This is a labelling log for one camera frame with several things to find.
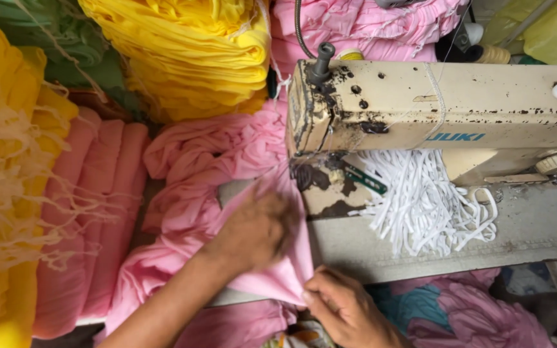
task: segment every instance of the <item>juki logo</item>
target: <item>juki logo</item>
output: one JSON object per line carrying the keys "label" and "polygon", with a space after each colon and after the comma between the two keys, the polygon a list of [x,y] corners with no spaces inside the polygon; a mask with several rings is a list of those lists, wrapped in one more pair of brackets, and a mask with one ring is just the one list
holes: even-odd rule
{"label": "juki logo", "polygon": [[427,140],[439,141],[476,141],[483,138],[485,133],[437,133],[435,136],[427,138]]}

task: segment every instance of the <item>forearm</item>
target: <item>forearm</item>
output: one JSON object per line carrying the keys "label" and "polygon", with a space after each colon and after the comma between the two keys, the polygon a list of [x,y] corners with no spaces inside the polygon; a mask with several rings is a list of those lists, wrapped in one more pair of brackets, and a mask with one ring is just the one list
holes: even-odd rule
{"label": "forearm", "polygon": [[201,308],[238,272],[204,249],[142,304],[99,348],[171,348]]}

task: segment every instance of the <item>thread spool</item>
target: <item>thread spool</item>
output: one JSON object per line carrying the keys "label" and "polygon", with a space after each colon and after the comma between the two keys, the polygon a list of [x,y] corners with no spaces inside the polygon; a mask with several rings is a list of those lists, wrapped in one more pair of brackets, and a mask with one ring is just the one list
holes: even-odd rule
{"label": "thread spool", "polygon": [[343,61],[363,61],[365,60],[365,55],[358,48],[348,48],[337,54],[337,59]]}
{"label": "thread spool", "polygon": [[465,61],[469,63],[508,64],[510,60],[511,52],[490,44],[475,44],[465,52]]}

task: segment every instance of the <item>spool of thread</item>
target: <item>spool of thread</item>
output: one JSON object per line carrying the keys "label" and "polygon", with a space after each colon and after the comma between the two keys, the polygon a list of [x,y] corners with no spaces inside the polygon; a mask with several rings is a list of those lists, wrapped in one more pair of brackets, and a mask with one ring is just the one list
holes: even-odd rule
{"label": "spool of thread", "polygon": [[365,60],[365,55],[358,48],[348,48],[337,54],[337,59],[344,61],[363,61]]}
{"label": "spool of thread", "polygon": [[511,52],[490,44],[475,44],[465,52],[465,61],[469,63],[508,64],[510,60]]}

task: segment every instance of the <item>hand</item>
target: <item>hand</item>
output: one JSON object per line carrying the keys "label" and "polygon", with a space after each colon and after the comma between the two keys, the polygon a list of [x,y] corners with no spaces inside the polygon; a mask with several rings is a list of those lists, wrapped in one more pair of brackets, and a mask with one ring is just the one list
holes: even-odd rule
{"label": "hand", "polygon": [[256,196],[257,187],[202,249],[224,260],[238,274],[279,262],[291,241],[288,227],[296,217],[288,201],[275,192],[259,199]]}
{"label": "hand", "polygon": [[302,297],[335,343],[344,348],[411,348],[355,279],[326,266],[315,270]]}

